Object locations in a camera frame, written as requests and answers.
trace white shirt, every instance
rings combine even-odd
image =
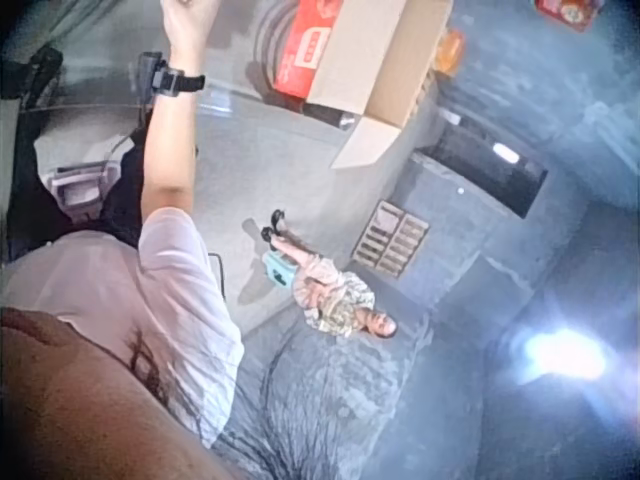
[[[104,233],[70,234],[9,265],[3,277],[5,306],[54,315],[127,365],[142,333],[161,372],[194,402],[211,446],[229,419],[244,347],[189,215],[155,211],[138,251]],[[198,433],[174,400],[172,410]]]

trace dark cloth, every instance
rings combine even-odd
[[[137,248],[142,231],[140,199],[146,129],[132,135],[135,146],[122,158],[121,177],[107,195],[100,217],[84,225],[73,225],[38,174],[34,142],[40,135],[43,121],[39,114],[23,114],[18,122],[7,213],[9,261],[80,230],[105,232]]]

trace floor vent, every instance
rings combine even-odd
[[[424,241],[429,224],[381,201],[353,252],[353,259],[399,278]]]

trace person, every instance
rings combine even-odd
[[[293,298],[304,310],[312,328],[334,336],[364,331],[381,338],[397,332],[395,321],[374,309],[375,294],[353,272],[339,271],[332,260],[307,250],[290,232],[285,213],[276,210],[263,239],[299,268],[293,281]]]
[[[162,0],[169,67],[201,75],[219,3]],[[190,216],[195,121],[193,93],[159,95],[100,219],[74,226],[37,174],[40,122],[20,119],[2,272],[3,444],[20,478],[231,478],[205,448],[244,347]]]

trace open box flap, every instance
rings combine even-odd
[[[453,0],[407,0],[366,114],[403,128],[420,98]]]
[[[331,168],[363,167],[376,163],[401,131],[388,123],[362,117]]]
[[[309,103],[358,115],[365,112],[406,2],[344,0],[311,85]]]

